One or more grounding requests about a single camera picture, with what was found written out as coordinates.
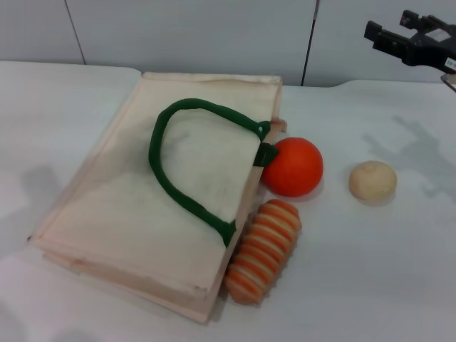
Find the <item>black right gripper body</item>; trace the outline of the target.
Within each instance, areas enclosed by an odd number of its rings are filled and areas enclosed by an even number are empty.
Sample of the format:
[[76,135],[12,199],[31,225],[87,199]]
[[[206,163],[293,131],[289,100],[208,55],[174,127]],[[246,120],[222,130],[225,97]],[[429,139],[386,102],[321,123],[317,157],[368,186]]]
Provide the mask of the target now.
[[407,66],[429,66],[455,74],[455,25],[414,28],[402,62]]

